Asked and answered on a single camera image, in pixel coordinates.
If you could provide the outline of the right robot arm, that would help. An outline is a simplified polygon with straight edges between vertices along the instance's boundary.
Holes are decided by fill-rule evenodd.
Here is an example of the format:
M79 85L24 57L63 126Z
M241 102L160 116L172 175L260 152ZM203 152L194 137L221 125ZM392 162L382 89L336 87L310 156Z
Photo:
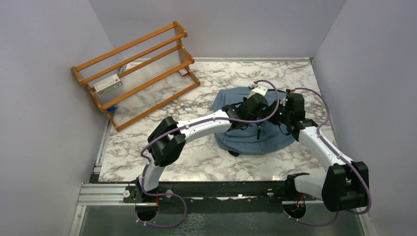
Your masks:
M284 186L288 199L296 200L307 194L322 200L331 212L370 207L367 165L343 154L320 132L321 127L315 121L305 117L302 94L287 93L284 99L273 102L267 114L270 123L286 126L286 134L304 145L326 172L325 177L308 173L289 175Z

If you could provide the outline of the blue backpack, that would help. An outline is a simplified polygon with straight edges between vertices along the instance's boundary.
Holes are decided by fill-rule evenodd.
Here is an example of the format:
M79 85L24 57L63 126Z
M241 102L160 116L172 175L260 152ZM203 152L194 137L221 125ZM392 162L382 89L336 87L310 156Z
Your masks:
M212 108L216 112L226 105L243 101L250 93L248 87L221 90L214 99ZM215 133L214 137L221 149L243 155L263 155L281 150L295 142L293 136L283 134L286 126L263 122L260 125L250 123L245 130L232 130Z

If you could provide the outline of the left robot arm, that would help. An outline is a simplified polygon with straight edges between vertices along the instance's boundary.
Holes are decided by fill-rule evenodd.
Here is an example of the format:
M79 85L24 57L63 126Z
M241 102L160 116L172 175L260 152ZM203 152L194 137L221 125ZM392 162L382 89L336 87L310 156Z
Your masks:
M265 95L251 92L240 105L227 105L204 117L186 121L163 119L144 148L151 156L137 179L136 196L143 202L153 199L164 168L177 161L187 143L211 134L243 129L254 123L267 105Z

